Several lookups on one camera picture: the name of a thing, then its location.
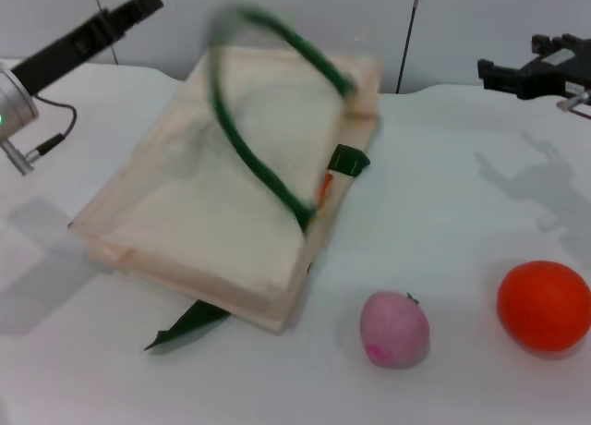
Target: green vegetable leaf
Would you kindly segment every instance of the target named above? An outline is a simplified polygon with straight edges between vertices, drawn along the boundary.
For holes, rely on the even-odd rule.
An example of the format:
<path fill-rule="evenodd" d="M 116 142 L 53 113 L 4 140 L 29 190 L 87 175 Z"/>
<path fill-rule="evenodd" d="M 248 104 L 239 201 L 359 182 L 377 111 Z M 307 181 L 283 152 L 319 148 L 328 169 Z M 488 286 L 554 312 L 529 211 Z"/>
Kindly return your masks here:
<path fill-rule="evenodd" d="M 185 314 L 181 316 L 178 321 L 176 321 L 170 330 L 159 331 L 156 334 L 156 339 L 151 344 L 146 346 L 144 351 L 176 339 L 181 335 L 195 331 L 198 328 L 207 326 L 210 323 L 224 320 L 228 316 L 230 316 L 228 311 L 214 307 L 213 305 L 210 305 L 209 303 L 202 300 L 198 300 L 191 308 L 187 310 Z"/>

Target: white table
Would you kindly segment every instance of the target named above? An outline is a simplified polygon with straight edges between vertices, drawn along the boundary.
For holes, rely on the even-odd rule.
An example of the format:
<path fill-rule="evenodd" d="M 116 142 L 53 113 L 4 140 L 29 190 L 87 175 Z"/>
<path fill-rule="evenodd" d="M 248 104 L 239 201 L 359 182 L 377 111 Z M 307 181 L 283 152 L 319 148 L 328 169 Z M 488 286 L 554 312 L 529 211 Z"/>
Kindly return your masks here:
<path fill-rule="evenodd" d="M 66 224 L 176 84 L 84 66 L 45 93 L 78 108 L 71 137 L 26 177 L 0 157 L 1 425 L 589 422 L 591 346 L 536 358 L 494 310 L 520 261 L 560 261 L 588 281 L 589 122 L 555 98 L 478 87 L 383 96 L 372 166 L 313 268 L 297 327 L 275 336 L 232 318 L 151 354 L 142 348 L 193 300 L 86 261 Z M 40 108 L 14 139 L 23 151 L 70 118 Z M 410 370 L 363 354 L 358 314 L 379 289 L 410 292 L 430 321 L 430 354 Z"/>

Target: pink ball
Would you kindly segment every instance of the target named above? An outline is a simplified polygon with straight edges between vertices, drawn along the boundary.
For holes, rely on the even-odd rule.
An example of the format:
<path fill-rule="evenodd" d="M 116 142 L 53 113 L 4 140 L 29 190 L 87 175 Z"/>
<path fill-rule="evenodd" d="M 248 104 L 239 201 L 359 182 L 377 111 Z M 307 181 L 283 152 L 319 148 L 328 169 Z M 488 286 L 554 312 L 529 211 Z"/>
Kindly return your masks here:
<path fill-rule="evenodd" d="M 408 367 L 428 350 L 427 317 L 410 294 L 381 291 L 361 312 L 361 340 L 369 360 L 379 367 Z"/>

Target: toy orange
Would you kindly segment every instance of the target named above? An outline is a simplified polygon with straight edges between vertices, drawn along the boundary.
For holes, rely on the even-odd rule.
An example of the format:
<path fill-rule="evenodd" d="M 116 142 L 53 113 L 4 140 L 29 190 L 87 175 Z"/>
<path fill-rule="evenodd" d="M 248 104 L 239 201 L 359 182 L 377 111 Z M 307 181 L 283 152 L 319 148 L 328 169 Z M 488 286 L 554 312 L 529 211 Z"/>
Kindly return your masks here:
<path fill-rule="evenodd" d="M 510 334 L 539 351 L 562 351 L 591 326 L 591 291 L 572 269 L 552 261 L 513 268 L 499 287 L 497 310 Z"/>

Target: plastic fruit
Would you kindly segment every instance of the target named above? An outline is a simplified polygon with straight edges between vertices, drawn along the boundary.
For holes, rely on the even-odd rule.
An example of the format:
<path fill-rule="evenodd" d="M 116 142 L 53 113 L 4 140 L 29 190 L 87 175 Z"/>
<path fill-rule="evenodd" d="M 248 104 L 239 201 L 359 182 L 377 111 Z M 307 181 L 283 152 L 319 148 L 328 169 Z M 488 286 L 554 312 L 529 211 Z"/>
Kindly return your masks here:
<path fill-rule="evenodd" d="M 369 360 L 379 367 L 411 366 L 428 349 L 427 317 L 410 294 L 371 296 L 361 313 L 360 333 Z"/>
<path fill-rule="evenodd" d="M 537 351 L 559 352 L 591 326 L 591 291 L 567 266 L 530 261 L 513 268 L 499 287 L 497 310 L 509 333 Z"/>

